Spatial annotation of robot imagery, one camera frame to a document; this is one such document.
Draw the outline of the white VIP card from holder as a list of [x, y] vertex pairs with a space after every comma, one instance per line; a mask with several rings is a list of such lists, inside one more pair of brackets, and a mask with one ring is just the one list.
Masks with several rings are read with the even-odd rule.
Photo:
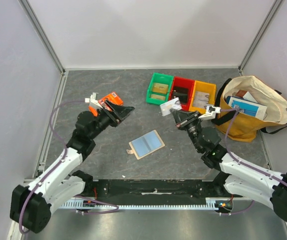
[[165, 103], [162, 103], [160, 106], [160, 110], [161, 110], [161, 115], [167, 116], [171, 114], [171, 110], [181, 110], [182, 109], [182, 105], [180, 102], [180, 99], [178, 97], [175, 97]]

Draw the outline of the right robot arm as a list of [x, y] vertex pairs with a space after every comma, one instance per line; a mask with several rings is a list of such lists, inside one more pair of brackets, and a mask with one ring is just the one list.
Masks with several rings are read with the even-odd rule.
[[186, 131], [202, 161], [220, 172], [221, 178], [212, 184], [218, 197], [239, 195], [259, 202], [287, 222], [287, 172], [281, 173], [260, 167], [220, 145], [221, 138], [212, 127], [202, 127], [201, 122], [213, 120], [223, 112], [220, 107], [208, 105], [206, 112], [188, 112], [170, 109], [176, 127]]

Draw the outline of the beige card holder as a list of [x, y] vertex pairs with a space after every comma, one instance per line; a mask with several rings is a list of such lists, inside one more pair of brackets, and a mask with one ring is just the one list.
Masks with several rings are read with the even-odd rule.
[[134, 155], [137, 160], [140, 160], [163, 148], [165, 143], [158, 132], [156, 130], [152, 130], [129, 142], [129, 146], [130, 149], [126, 150], [127, 154]]

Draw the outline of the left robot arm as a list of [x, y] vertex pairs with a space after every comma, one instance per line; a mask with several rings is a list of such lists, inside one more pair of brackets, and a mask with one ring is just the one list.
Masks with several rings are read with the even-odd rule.
[[39, 177], [27, 186], [17, 185], [12, 191], [10, 218], [18, 223], [19, 232], [41, 232], [52, 214], [72, 197], [92, 194], [92, 176], [81, 171], [65, 179], [91, 154], [95, 138], [107, 127], [117, 127], [134, 111], [133, 106], [123, 106], [105, 100], [94, 115], [83, 111], [77, 116], [69, 141], [63, 142], [59, 157]]

